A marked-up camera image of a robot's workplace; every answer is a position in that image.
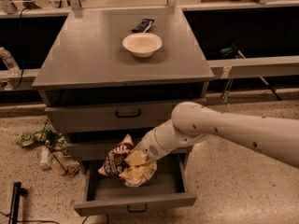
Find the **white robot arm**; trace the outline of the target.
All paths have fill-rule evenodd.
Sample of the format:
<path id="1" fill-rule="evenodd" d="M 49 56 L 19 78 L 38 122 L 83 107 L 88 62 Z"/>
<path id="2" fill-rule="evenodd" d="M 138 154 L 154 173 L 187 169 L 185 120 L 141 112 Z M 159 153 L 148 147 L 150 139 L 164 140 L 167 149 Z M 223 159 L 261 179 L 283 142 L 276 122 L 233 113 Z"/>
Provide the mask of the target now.
<path id="1" fill-rule="evenodd" d="M 221 113 L 203 105 L 176 105 L 171 119 L 153 128 L 125 159 L 120 173 L 128 187 L 139 187 L 157 170 L 156 161 L 171 151 L 193 146 L 210 135 L 239 144 L 267 157 L 299 166 L 299 120 Z"/>

